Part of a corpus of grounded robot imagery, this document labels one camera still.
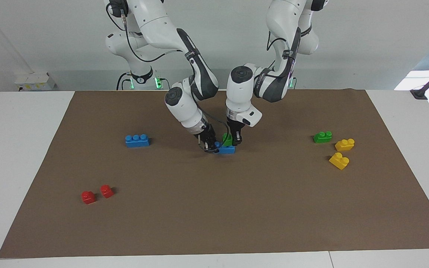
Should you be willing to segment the white wall socket box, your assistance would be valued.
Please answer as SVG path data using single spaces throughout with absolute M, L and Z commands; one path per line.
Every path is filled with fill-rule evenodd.
M 19 75 L 14 84 L 18 91 L 46 91 L 57 87 L 49 73 Z

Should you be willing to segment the yellow two-stud toy brick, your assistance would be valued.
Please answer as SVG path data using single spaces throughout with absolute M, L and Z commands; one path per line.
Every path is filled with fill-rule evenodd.
M 355 140 L 352 138 L 342 139 L 335 144 L 335 149 L 337 151 L 348 151 L 355 146 Z
M 341 153 L 336 152 L 331 156 L 329 162 L 337 167 L 339 170 L 343 170 L 350 163 L 350 159 L 344 157 Z

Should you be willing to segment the brown table mat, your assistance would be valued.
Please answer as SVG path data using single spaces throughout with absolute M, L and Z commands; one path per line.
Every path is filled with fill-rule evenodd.
M 204 153 L 164 98 L 76 92 L 0 258 L 429 248 L 429 200 L 364 90 L 255 99 L 263 117 L 228 155 Z M 126 146 L 141 134 L 150 146 Z

